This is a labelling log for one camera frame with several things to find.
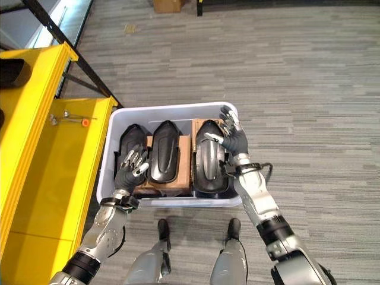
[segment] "cardboard box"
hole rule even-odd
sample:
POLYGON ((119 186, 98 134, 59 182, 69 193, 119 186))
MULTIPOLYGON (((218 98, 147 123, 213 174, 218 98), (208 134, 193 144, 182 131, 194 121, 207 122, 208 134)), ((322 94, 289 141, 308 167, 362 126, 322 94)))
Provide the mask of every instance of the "cardboard box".
POLYGON ((197 152, 197 133, 202 127, 203 123, 208 120, 215 121, 218 125, 220 125, 223 121, 221 119, 193 119, 192 120, 192 143, 191 149, 192 152, 197 152))
MULTIPOLYGON (((147 145, 152 146, 152 136, 148 136, 147 145)), ((144 182, 142 185, 135 188, 134 194, 149 194, 149 189, 155 193, 160 191, 169 197, 175 197, 180 194, 186 195, 191 193, 190 189, 190 152, 191 152, 191 137, 189 135, 181 135, 179 137, 179 167, 177 177, 170 183, 153 183, 144 182)))
POLYGON ((184 3, 184 0, 153 0, 156 13, 179 13, 184 3))

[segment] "plastic storage tote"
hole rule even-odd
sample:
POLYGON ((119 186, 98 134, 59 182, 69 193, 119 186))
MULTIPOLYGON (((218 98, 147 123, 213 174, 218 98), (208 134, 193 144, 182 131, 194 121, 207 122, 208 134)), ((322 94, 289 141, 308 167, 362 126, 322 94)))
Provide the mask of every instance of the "plastic storage tote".
MULTIPOLYGON (((236 114, 238 113, 236 108, 228 102, 123 108, 115 111, 110 118, 104 147, 96 191, 98 202, 110 197, 115 188, 113 184, 114 152, 119 150, 120 137, 129 125, 139 124, 153 133, 161 122, 169 119, 177 125, 183 135, 191 135, 193 119, 219 118, 222 106, 228 106, 236 114)), ((142 198, 140 207, 234 207, 242 202, 238 195, 229 199, 199 198, 196 197, 194 191, 192 195, 192 197, 142 198)))

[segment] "gray carpet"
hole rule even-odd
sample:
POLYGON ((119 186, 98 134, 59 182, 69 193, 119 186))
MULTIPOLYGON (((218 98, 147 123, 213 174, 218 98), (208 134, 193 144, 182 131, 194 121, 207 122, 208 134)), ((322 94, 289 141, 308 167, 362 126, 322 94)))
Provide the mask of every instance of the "gray carpet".
MULTIPOLYGON (((318 261, 338 284, 380 284, 380 7, 226 5, 197 18, 195 2, 157 15, 147 1, 95 1, 79 50, 126 107, 233 103, 252 157, 274 164, 270 192, 318 261)), ((64 93, 92 96, 72 83, 64 93)), ((127 243, 92 284, 122 284, 163 217, 172 230, 165 282, 208 284, 238 217, 248 284, 273 283, 264 244, 236 207, 134 212, 127 243)))

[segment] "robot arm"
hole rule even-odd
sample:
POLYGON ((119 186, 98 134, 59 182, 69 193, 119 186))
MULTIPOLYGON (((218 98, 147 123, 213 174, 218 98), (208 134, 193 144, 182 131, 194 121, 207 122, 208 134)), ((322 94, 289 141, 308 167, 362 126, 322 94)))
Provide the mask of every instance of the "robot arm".
POLYGON ((271 270, 276 285, 335 285, 330 272, 320 266, 306 245, 294 234, 267 191, 260 166, 251 162, 248 142, 238 117, 232 110, 221 109, 221 126, 226 137, 205 134, 217 141, 233 155, 236 169, 234 187, 242 199, 244 209, 263 239, 269 257, 277 261, 271 270))
POLYGON ((102 199, 82 244, 62 271, 53 276, 50 285, 89 284, 100 265, 121 249, 125 242, 127 214, 139 204, 131 193, 148 169, 148 163, 144 163, 146 153, 142 152, 142 148, 136 148, 127 155, 116 174, 116 190, 111 197, 102 199))

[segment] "yellow shelf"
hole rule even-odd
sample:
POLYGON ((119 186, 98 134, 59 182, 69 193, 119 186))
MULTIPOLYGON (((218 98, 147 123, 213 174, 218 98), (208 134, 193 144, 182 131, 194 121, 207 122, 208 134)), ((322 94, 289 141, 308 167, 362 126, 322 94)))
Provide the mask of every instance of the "yellow shelf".
POLYGON ((4 284, 47 284, 79 246, 108 121, 116 101, 54 100, 49 114, 89 116, 80 123, 46 120, 17 205, 1 264, 4 284))
POLYGON ((0 90, 0 108, 5 113, 0 130, 1 259, 29 165, 62 72, 67 61, 76 61, 78 56, 65 43, 43 49, 2 52, 0 58, 22 58, 33 69, 24 86, 0 90))

